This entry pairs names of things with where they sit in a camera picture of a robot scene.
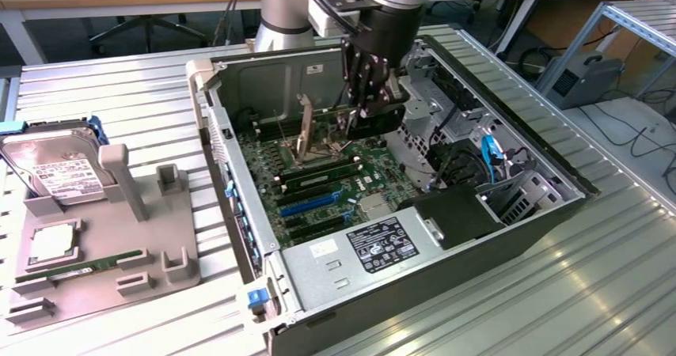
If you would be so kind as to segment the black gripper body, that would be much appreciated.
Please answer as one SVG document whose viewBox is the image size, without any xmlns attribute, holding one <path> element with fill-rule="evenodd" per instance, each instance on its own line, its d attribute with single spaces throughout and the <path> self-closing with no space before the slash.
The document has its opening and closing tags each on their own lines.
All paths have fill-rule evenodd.
<svg viewBox="0 0 676 356">
<path fill-rule="evenodd" d="M 413 9 L 382 6 L 362 10 L 358 33 L 347 37 L 349 46 L 342 51 L 347 65 L 374 55 L 385 59 L 389 66 L 399 66 L 411 49 L 423 13 L 423 5 Z"/>
</svg>

